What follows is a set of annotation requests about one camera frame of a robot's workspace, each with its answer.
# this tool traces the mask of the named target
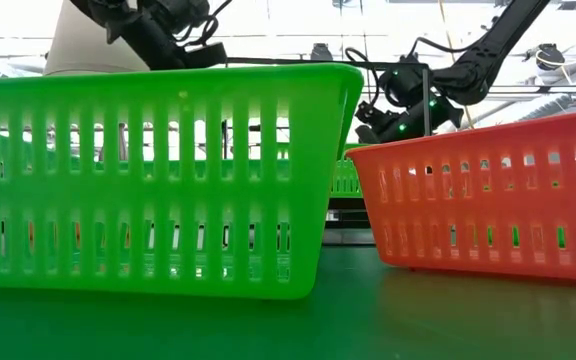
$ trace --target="white cylinder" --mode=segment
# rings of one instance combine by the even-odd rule
[[[148,70],[123,39],[108,45],[104,28],[82,14],[69,0],[63,1],[44,75]]]

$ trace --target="orange plastic basket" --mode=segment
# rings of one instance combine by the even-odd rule
[[[348,157],[384,262],[576,280],[576,114]]]

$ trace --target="ceiling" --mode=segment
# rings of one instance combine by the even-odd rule
[[[344,6],[339,6],[340,1],[345,2]],[[221,2],[212,0],[212,8]],[[43,55],[50,49],[60,3],[0,0],[2,69],[43,68]],[[489,26],[493,16],[504,9],[495,5],[504,3],[502,0],[445,3],[444,23],[434,0],[234,0],[219,16],[215,40],[225,43],[230,56],[307,58],[314,43],[326,43],[337,60],[345,60],[343,49],[354,47],[367,53],[372,61],[396,61],[408,53],[418,36],[447,44],[448,32],[455,47],[468,45],[484,33],[482,26]],[[576,1],[551,1],[513,49],[496,86],[524,84],[528,79],[537,84],[560,81],[561,72],[544,73],[533,61],[523,61],[525,52],[541,43],[556,43],[560,50],[567,50],[567,62],[576,61]],[[450,66],[453,61],[450,55],[423,44],[417,51],[420,59],[433,68]],[[366,84],[374,85],[368,74]],[[502,103],[506,103],[502,96],[492,97],[470,107],[469,112],[476,117]]]

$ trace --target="cable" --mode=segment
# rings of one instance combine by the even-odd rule
[[[352,54],[355,54],[364,62],[370,63],[368,57],[355,48],[347,47],[344,50],[344,54],[352,62],[357,62],[357,60],[352,56]],[[375,89],[376,89],[375,95],[372,97],[372,99],[370,99],[370,105],[375,106],[375,104],[377,103],[377,99],[379,98],[379,76],[377,76],[377,71],[375,70],[374,67],[370,68],[370,72],[372,73],[372,76],[375,79]]]
[[[230,5],[232,1],[233,0],[224,1],[221,5],[219,5],[217,10],[215,10],[215,12],[213,12],[211,15],[199,18],[198,20],[205,21],[204,28],[201,31],[201,36],[199,36],[197,40],[189,41],[188,43],[184,44],[183,47],[197,46],[197,45],[206,46],[208,40],[210,40],[210,38],[212,38],[213,35],[215,35],[217,29],[219,28],[219,20],[217,20],[217,15],[219,15],[220,12],[222,12],[228,5]],[[192,26],[188,27],[188,30],[181,37],[179,41],[186,41],[190,37],[190,33],[192,33],[192,30],[193,30]]]
[[[438,44],[438,43],[436,43],[436,42],[434,42],[434,41],[432,41],[432,40],[429,40],[429,39],[427,39],[427,38],[425,38],[425,37],[418,37],[417,39],[415,39],[415,42],[413,43],[412,49],[410,49],[410,52],[408,53],[408,56],[412,56],[412,55],[415,54],[415,50],[417,49],[417,44],[418,44],[418,43],[424,43],[424,44],[426,44],[426,45],[428,45],[428,46],[431,46],[431,47],[433,47],[433,48],[435,48],[435,49],[437,49],[437,50],[441,50],[441,51],[443,51],[443,52],[447,52],[447,53],[450,53],[450,54],[457,54],[457,53],[462,53],[462,52],[464,52],[464,51],[468,51],[468,50],[472,49],[475,45],[477,45],[477,42],[478,42],[478,41],[475,41],[474,43],[472,43],[472,44],[470,44],[470,45],[468,45],[468,46],[466,46],[466,47],[464,47],[464,48],[453,49],[452,46],[451,46],[451,47],[446,47],[446,46],[443,46],[443,45],[441,45],[441,44]]]
[[[446,11],[444,10],[444,0],[438,0],[438,5],[439,5],[439,11],[441,12],[441,20],[444,23],[444,29],[446,29],[446,39],[448,40],[448,45],[450,46],[450,49],[453,49],[452,46],[452,38],[450,36],[450,31],[448,30],[448,25],[446,24]],[[465,47],[464,49],[469,50],[470,48],[472,48],[473,46],[475,46],[477,43],[479,42],[479,40],[475,41],[474,43],[468,45],[467,47]],[[458,51],[458,50],[462,50],[462,49],[456,49],[456,50],[452,50],[449,51],[450,56],[452,57],[452,62],[453,64],[456,62],[455,60],[455,53],[457,52],[463,52],[463,51]],[[475,128],[475,124],[472,122],[472,116],[470,116],[470,110],[468,109],[468,106],[464,106],[464,112],[466,113],[466,118],[468,119],[468,126],[471,129]]]

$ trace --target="green object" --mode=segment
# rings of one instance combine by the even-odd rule
[[[279,158],[288,159],[289,151],[288,144],[279,144]],[[363,144],[346,144],[344,152],[357,147],[365,146]],[[359,175],[357,174],[357,169],[355,169],[355,164],[352,160],[346,158],[345,156],[337,160],[337,167],[335,168],[335,173],[332,179],[331,194],[332,198],[361,198],[363,194],[361,192],[361,186],[359,184]]]
[[[492,246],[492,227],[488,226],[488,246]]]
[[[0,80],[9,130],[6,146],[0,136],[0,286],[305,296],[361,88],[361,73],[338,64]],[[290,124],[288,161],[277,159],[279,118]],[[232,160],[222,160],[224,119]],[[261,123],[258,162],[248,158],[250,119]],[[172,121],[177,166],[168,160]],[[195,121],[205,121],[206,161],[195,160]],[[119,122],[128,126],[126,164]],[[154,125],[151,176],[144,122]],[[95,123],[103,163],[94,161]],[[49,150],[43,134],[53,126]]]
[[[566,229],[563,226],[557,227],[557,244],[560,249],[566,248]]]
[[[519,247],[519,228],[512,227],[512,246]]]
[[[576,360],[576,286],[410,272],[375,248],[325,247],[300,301],[0,289],[0,360],[55,354]]]

